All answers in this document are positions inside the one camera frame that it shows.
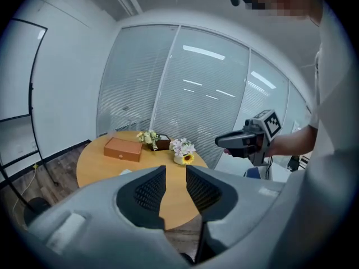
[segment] brown wooden box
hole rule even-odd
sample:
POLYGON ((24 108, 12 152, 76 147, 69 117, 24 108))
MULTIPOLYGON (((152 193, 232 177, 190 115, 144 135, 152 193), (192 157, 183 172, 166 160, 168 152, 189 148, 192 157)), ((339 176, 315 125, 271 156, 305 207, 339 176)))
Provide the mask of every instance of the brown wooden box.
POLYGON ((140 161, 142 144, 139 142, 125 141, 119 138, 111 138, 103 148, 105 156, 115 159, 140 161))
MULTIPOLYGON (((171 139, 166 134, 160 134, 160 136, 166 136, 168 140, 158 140, 156 142, 157 150, 168 150, 169 149, 169 143, 171 142, 171 139)), ((153 151, 153 146, 150 143, 148 147, 153 151)))

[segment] small flower arrangement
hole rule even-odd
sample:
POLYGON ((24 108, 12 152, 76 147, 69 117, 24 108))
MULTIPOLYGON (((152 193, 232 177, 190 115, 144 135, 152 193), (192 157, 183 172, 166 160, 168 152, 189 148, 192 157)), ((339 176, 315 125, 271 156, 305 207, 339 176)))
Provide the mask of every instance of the small flower arrangement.
POLYGON ((149 130, 147 132, 140 132, 137 135, 137 138, 139 139, 139 142, 147 143, 149 145, 152 145, 153 150, 157 150, 156 142, 160 140, 159 134, 156 134, 153 130, 149 130))
POLYGON ((170 142, 169 149, 174 151, 174 158, 181 157, 182 164, 191 164, 195 159, 195 145, 191 144, 186 138, 170 142))

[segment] dark wooden box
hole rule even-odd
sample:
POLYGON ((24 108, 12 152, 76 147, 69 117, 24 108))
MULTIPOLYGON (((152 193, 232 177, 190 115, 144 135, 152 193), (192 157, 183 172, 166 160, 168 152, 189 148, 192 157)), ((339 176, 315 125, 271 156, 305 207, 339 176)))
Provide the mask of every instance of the dark wooden box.
MULTIPOLYGON (((156 142, 156 145, 158 147, 157 150, 168 150, 169 149, 169 143, 171 142, 171 139, 166 134, 160 134, 160 136, 164 136, 167 138, 167 140, 159 140, 156 142)), ((153 151, 152 144, 148 145, 149 149, 153 151)))

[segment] sunflower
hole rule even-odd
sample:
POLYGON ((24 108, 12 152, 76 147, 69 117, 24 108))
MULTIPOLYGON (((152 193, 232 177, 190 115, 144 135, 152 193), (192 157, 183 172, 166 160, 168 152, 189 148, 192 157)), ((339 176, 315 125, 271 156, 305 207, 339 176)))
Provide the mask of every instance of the sunflower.
POLYGON ((194 159, 195 159, 195 156, 193 154, 184 155, 182 158, 182 163, 183 164, 191 164, 194 159))

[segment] wooden floor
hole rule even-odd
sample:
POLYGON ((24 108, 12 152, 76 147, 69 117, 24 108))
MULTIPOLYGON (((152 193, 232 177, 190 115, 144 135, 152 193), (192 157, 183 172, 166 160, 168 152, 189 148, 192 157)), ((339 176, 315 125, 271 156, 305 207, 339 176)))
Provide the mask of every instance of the wooden floor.
MULTIPOLYGON (((76 165, 84 148, 85 146, 78 147, 47 163, 48 169, 59 183, 58 187, 54 186, 44 166, 38 167, 33 182, 23 194, 24 199, 30 200, 34 197, 43 197, 51 205, 54 205, 77 190, 79 186, 76 180, 76 165)), ((22 193, 33 177, 34 171, 31 171, 18 178, 13 184, 22 193)), ((13 209, 17 198, 9 186, 4 187, 0 191, 0 199, 8 211, 10 218, 19 224, 20 227, 26 229, 23 218, 24 207, 19 201, 13 209)), ((165 235, 176 250, 180 253, 187 253, 194 259, 197 252, 200 228, 201 217, 199 215, 180 227, 166 231, 165 235)))

